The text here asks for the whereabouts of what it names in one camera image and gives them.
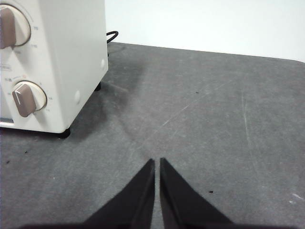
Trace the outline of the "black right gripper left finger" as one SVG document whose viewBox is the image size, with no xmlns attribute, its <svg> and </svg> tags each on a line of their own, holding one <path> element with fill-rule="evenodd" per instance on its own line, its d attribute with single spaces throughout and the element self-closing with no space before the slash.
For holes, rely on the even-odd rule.
<svg viewBox="0 0 305 229">
<path fill-rule="evenodd" d="M 130 182 L 84 225 L 91 229 L 149 229 L 155 198 L 155 161 L 149 159 Z"/>
</svg>

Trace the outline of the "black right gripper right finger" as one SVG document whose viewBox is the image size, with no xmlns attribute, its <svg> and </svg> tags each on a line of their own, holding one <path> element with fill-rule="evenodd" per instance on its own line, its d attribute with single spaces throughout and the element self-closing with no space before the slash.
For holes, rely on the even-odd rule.
<svg viewBox="0 0 305 229">
<path fill-rule="evenodd" d="M 160 201 L 166 229 L 238 228 L 199 195 L 166 158 L 160 159 Z"/>
</svg>

